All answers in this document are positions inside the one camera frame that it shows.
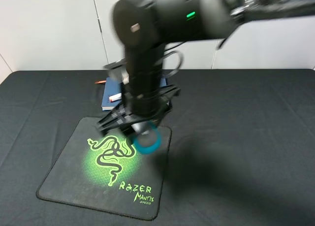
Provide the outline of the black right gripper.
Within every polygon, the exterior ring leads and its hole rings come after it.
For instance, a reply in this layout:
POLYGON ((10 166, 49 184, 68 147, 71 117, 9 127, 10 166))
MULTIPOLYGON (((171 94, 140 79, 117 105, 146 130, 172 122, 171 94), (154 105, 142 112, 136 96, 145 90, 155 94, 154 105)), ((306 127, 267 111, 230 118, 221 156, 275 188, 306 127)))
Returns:
POLYGON ((149 67, 141 62, 135 70, 127 70, 125 60, 105 65, 109 76, 120 83, 121 101, 108 114, 100 119, 96 127, 106 135, 113 129, 119 129, 124 135, 132 135, 131 125, 152 121, 158 126, 171 111, 171 100, 180 94, 181 89, 174 85, 161 86, 164 77, 163 60, 149 67))

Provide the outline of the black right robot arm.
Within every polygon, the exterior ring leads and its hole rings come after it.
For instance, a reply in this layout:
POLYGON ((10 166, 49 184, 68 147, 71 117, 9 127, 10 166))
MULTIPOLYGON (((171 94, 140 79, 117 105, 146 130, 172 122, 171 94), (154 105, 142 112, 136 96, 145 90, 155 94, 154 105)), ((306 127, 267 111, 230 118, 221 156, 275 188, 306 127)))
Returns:
POLYGON ((125 57, 111 65, 111 76, 120 82, 122 100, 98 122, 99 131, 142 133, 171 110, 180 88, 160 85, 167 44, 226 40, 251 21, 314 13, 315 0, 119 0, 112 20, 125 57))

